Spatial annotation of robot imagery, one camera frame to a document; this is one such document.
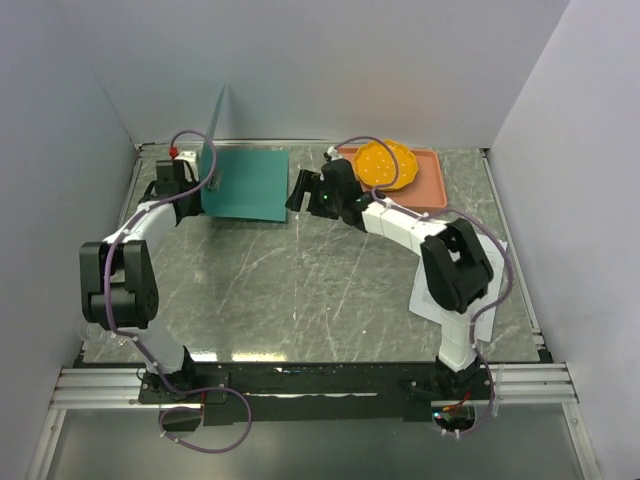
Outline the teal file folder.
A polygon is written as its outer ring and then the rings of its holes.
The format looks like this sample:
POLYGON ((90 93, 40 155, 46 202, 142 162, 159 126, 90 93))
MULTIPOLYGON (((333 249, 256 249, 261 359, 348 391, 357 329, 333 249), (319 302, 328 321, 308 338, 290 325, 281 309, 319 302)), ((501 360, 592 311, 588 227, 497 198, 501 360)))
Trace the teal file folder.
POLYGON ((209 173, 212 164, 222 177, 218 191, 210 191, 209 183, 200 191, 206 215, 277 223, 286 221, 285 202, 289 187, 289 154, 286 150, 205 142, 198 166, 201 177, 209 173))

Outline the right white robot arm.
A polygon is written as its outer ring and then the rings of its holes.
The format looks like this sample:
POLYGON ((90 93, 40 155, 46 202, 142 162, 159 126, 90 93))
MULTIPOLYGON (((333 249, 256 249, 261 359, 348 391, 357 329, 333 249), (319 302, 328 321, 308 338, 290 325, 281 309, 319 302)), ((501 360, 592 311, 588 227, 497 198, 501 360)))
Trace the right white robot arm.
POLYGON ((437 386, 456 399, 472 386, 467 369, 477 358, 472 318, 474 303, 483 298, 494 278, 493 268, 471 223, 440 222, 408 210, 385 195, 364 191, 351 163, 338 159, 319 172, 303 169, 286 208, 379 235, 419 255, 428 291, 443 312, 437 359, 447 368, 437 374, 437 386))

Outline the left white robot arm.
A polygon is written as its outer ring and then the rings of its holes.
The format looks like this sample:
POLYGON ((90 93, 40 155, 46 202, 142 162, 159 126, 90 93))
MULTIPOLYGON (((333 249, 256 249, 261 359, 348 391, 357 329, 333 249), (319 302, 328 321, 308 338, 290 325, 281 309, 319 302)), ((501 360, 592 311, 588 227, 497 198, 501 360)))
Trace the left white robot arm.
POLYGON ((202 212, 197 166, 193 151, 158 161, 156 179, 130 219, 79 250, 85 320, 133 345, 143 355, 151 381, 162 382, 164 392, 177 402, 196 394, 198 377, 187 348, 156 318, 159 293, 151 253, 181 220, 202 212))

